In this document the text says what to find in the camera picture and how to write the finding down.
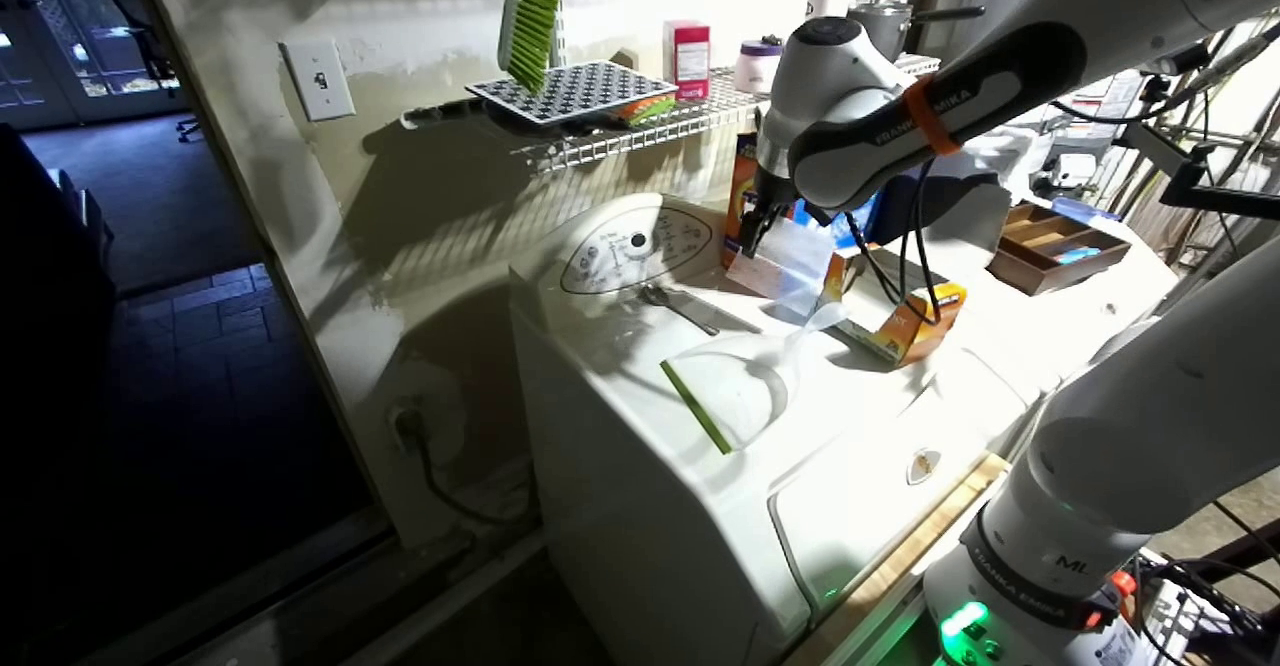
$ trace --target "switch plate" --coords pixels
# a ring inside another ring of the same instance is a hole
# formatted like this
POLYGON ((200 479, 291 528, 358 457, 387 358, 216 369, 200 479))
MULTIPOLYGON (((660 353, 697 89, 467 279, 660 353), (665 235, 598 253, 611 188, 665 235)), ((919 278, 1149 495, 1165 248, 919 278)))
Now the switch plate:
POLYGON ((293 86, 302 97, 308 122, 351 117, 356 105, 347 90, 347 74, 338 60, 333 41, 298 41, 282 44, 284 58, 293 74, 293 86))

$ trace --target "washing machine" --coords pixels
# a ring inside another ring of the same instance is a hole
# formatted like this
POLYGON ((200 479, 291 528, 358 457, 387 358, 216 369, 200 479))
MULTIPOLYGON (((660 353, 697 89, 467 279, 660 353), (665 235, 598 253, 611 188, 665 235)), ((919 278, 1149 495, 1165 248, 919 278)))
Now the washing machine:
POLYGON ((888 369, 819 332, 799 396, 724 453, 662 362, 799 327, 726 278, 723 219, 626 196, 511 266, 548 549, 623 666, 781 661, 1038 396, 965 361, 963 336, 888 369), (644 284, 719 334, 646 304, 644 284))

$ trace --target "purple lid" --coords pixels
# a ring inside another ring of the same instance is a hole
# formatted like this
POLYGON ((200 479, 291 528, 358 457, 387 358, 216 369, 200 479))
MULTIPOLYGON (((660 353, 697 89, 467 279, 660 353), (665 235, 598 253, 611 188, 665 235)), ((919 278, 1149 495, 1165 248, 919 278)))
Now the purple lid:
POLYGON ((765 44, 763 41, 744 41, 742 42, 742 55, 744 56, 781 56, 782 46, 765 44))

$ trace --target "glass door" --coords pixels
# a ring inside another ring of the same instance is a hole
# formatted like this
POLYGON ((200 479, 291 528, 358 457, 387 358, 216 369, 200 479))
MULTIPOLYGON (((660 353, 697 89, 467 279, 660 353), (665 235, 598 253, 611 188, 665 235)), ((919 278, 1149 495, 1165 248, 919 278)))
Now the glass door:
POLYGON ((0 123, 22 131, 74 122, 31 35, 18 19, 19 0, 0 0, 0 123))
POLYGON ((187 108, 141 0, 6 1, 70 105, 68 123, 187 108))

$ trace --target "hand brush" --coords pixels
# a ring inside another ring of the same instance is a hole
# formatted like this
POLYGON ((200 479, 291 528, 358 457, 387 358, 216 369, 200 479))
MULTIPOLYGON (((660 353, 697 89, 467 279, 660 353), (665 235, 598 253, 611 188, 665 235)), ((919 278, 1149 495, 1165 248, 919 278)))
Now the hand brush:
POLYGON ((506 0, 502 6, 498 65, 532 93, 547 81, 558 6, 559 0, 506 0))

